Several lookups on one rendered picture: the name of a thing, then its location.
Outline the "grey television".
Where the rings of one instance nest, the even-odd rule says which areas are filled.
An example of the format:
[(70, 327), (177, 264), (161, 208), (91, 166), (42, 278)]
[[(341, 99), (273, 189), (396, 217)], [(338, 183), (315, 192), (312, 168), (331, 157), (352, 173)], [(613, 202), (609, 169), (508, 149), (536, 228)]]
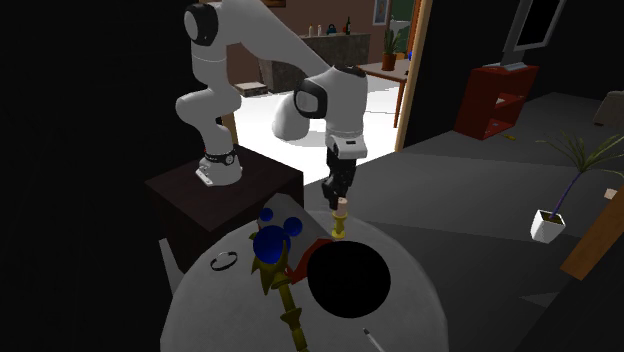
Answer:
[(527, 50), (548, 45), (567, 0), (520, 0), (503, 48), (503, 57), (487, 68), (512, 72), (527, 68)]

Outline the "gold sceptre with blue balls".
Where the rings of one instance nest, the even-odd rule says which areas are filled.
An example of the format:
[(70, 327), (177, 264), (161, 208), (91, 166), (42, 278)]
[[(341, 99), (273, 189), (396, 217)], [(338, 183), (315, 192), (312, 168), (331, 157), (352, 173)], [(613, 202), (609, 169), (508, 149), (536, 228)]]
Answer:
[(258, 226), (259, 230), (250, 235), (255, 257), (251, 273), (260, 271), (260, 281), (264, 295), (269, 290), (277, 290), (285, 312), (280, 319), (291, 331), (297, 352), (309, 352), (300, 323), (302, 309), (295, 305), (289, 285), (292, 279), (286, 275), (291, 238), (301, 233), (303, 223), (298, 217), (287, 218), (282, 226)]

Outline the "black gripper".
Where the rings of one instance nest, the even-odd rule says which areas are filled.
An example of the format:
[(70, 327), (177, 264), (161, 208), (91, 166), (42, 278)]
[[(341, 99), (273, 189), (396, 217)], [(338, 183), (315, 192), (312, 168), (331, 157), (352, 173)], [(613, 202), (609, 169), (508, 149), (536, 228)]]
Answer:
[(348, 203), (346, 191), (352, 185), (357, 169), (356, 160), (340, 159), (335, 149), (328, 148), (326, 164), (330, 174), (321, 184), (323, 196), (329, 202), (333, 200), (334, 211), (343, 211)]

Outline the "stone counter with bottles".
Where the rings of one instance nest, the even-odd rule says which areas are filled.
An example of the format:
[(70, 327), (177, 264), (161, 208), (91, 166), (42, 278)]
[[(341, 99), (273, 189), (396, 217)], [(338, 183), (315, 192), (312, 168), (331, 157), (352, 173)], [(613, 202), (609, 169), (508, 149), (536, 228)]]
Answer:
[[(370, 33), (300, 35), (300, 39), (330, 66), (368, 63)], [(301, 69), (288, 63), (258, 59), (257, 66), (259, 82), (271, 93), (292, 91), (306, 77)]]

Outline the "grey pen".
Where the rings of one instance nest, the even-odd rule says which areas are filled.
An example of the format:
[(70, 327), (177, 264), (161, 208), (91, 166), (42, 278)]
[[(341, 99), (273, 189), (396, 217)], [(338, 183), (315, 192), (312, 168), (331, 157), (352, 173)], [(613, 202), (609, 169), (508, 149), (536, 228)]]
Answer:
[(386, 352), (367, 328), (363, 328), (363, 333), (378, 352)]

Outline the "dark robot stand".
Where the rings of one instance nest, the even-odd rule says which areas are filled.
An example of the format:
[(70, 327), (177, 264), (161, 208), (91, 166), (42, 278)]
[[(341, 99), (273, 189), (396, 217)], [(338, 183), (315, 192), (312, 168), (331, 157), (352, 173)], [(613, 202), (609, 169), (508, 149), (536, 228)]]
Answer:
[(237, 145), (242, 177), (227, 186), (206, 186), (188, 162), (145, 182), (177, 267), (194, 262), (228, 233), (257, 219), (276, 193), (304, 203), (301, 171)]

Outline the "yellow candlestick with cream candle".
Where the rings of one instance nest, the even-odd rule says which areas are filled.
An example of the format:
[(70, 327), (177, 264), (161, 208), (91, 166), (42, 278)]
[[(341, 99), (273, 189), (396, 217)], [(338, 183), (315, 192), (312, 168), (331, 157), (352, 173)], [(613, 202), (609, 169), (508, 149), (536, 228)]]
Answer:
[(344, 222), (348, 217), (347, 205), (348, 200), (346, 198), (339, 197), (337, 201), (337, 208), (332, 211), (334, 227), (331, 235), (335, 239), (343, 239), (345, 237)]

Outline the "framed wall picture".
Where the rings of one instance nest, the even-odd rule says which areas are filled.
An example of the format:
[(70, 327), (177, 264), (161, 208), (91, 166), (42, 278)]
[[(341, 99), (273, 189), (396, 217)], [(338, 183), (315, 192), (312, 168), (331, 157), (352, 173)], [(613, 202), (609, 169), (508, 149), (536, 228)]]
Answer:
[(374, 0), (373, 26), (385, 26), (391, 12), (391, 0)]

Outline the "brown wooden board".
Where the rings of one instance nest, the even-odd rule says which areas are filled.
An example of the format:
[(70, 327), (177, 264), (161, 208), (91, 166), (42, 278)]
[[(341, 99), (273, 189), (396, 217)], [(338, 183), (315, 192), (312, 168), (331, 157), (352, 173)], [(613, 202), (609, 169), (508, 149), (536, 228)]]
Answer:
[(612, 197), (560, 269), (582, 281), (624, 233), (624, 185)]

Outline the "wooden door frame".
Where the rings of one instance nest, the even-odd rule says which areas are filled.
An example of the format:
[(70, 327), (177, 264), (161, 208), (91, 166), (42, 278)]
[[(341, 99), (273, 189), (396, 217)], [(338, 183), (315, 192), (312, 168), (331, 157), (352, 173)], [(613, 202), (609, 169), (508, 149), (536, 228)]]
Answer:
[(395, 140), (395, 152), (403, 150), (406, 140), (406, 133), (409, 125), (432, 3), (433, 0), (418, 0), (418, 18), (417, 21), (414, 22), (415, 27), (413, 29), (412, 58), (408, 69), (408, 79), (406, 81), (405, 89), (407, 96), (403, 99), (402, 103), (402, 110)]

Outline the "red flat object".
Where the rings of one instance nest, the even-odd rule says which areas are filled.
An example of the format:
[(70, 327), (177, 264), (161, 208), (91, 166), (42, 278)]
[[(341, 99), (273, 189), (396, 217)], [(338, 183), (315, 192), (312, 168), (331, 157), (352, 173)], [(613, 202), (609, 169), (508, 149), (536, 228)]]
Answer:
[(292, 284), (296, 284), (307, 277), (307, 266), (311, 255), (323, 245), (332, 243), (332, 239), (317, 238), (313, 244), (311, 244), (304, 252), (295, 269), (287, 264), (284, 274), (291, 280)]

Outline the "red shelf unit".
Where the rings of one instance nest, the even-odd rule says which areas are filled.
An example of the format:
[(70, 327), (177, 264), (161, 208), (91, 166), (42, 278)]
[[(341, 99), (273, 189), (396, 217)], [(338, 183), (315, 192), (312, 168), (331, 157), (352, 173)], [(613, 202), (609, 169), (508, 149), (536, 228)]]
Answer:
[(513, 127), (539, 71), (485, 66), (470, 73), (454, 130), (484, 140)]

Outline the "wooden table with potted plant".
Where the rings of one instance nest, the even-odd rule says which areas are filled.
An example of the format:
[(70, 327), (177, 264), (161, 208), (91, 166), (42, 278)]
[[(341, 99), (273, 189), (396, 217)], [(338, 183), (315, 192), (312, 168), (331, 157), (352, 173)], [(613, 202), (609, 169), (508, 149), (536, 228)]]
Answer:
[(397, 82), (399, 84), (393, 123), (394, 128), (396, 128), (398, 125), (404, 90), (407, 83), (409, 67), (411, 63), (409, 59), (398, 58), (399, 53), (396, 52), (396, 49), (399, 38), (399, 34), (396, 34), (391, 29), (387, 29), (384, 35), (382, 61), (379, 63), (359, 65), (359, 68), (370, 76), (386, 79), (392, 82)]

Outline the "black round bowl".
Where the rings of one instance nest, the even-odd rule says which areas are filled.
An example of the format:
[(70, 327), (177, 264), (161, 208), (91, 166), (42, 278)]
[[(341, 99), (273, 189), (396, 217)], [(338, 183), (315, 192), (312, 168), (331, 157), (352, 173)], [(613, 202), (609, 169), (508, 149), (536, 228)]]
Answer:
[(307, 264), (312, 296), (328, 313), (355, 319), (376, 311), (391, 288), (386, 261), (372, 247), (338, 241), (316, 249)]

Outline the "palm plant in white pot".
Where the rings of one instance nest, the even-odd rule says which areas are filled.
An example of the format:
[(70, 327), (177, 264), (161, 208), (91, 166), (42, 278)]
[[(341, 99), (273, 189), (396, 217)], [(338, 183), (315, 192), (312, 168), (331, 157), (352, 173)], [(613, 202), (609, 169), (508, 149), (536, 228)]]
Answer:
[[(624, 149), (616, 150), (616, 146), (624, 141), (624, 135), (616, 134), (608, 137), (591, 153), (586, 152), (585, 142), (575, 134), (568, 135), (561, 130), (562, 140), (537, 140), (537, 143), (547, 144), (566, 156), (574, 165), (576, 174), (565, 188), (563, 194), (552, 211), (537, 210), (530, 228), (530, 235), (534, 241), (549, 244), (566, 228), (567, 224), (560, 214), (560, 208), (570, 190), (578, 179), (586, 172), (600, 171), (597, 165), (605, 161), (624, 157)], [(624, 171), (602, 169), (602, 172), (616, 174), (624, 179)]]

